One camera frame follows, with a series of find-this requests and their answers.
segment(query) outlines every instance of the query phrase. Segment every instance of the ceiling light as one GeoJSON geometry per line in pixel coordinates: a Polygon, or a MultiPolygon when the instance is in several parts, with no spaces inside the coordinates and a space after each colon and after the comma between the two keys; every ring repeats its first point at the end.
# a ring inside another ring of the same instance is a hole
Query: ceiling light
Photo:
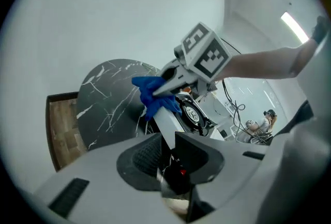
{"type": "Polygon", "coordinates": [[[266,91],[264,91],[264,93],[265,93],[265,95],[268,97],[268,99],[269,99],[270,103],[272,104],[272,106],[273,106],[274,108],[276,108],[275,105],[274,105],[274,103],[273,103],[273,101],[271,101],[271,99],[270,99],[268,93],[267,93],[266,91]]]}
{"type": "Polygon", "coordinates": [[[301,43],[307,42],[309,39],[306,35],[305,31],[300,27],[300,25],[293,19],[292,16],[289,15],[288,12],[285,12],[281,19],[288,25],[288,27],[295,33],[295,35],[299,38],[301,43]]]}

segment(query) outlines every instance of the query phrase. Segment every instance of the wooden floor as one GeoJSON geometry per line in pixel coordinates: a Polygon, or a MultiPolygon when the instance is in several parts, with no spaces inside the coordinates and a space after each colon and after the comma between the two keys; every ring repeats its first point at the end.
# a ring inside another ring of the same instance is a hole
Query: wooden floor
{"type": "Polygon", "coordinates": [[[77,99],[50,102],[50,129],[55,158],[60,168],[86,153],[78,131],[77,99]]]}

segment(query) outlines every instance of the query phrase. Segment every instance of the round table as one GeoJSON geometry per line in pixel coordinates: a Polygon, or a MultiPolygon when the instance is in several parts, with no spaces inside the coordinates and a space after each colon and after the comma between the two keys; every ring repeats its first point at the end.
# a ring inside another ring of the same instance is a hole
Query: round table
{"type": "Polygon", "coordinates": [[[91,70],[77,99],[78,128],[89,151],[146,134],[144,105],[131,79],[156,72],[155,67],[131,59],[106,61],[91,70]]]}

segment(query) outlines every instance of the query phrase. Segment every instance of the blue cloth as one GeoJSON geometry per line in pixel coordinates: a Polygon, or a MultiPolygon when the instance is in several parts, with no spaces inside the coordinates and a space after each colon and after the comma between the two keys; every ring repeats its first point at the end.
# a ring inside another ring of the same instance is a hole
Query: blue cloth
{"type": "Polygon", "coordinates": [[[156,112],[163,106],[172,112],[182,114],[179,104],[174,95],[165,97],[155,97],[153,92],[165,84],[166,81],[162,77],[133,77],[132,84],[139,87],[140,100],[147,107],[145,119],[151,120],[156,112]]]}

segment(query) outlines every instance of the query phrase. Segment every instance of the white wall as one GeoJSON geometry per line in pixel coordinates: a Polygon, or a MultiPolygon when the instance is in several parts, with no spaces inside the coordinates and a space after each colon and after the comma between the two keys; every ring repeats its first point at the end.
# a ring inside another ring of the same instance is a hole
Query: white wall
{"type": "Polygon", "coordinates": [[[99,63],[162,67],[197,22],[223,23],[224,0],[17,0],[2,28],[1,152],[14,182],[34,192],[55,171],[46,97],[78,91],[99,63]]]}

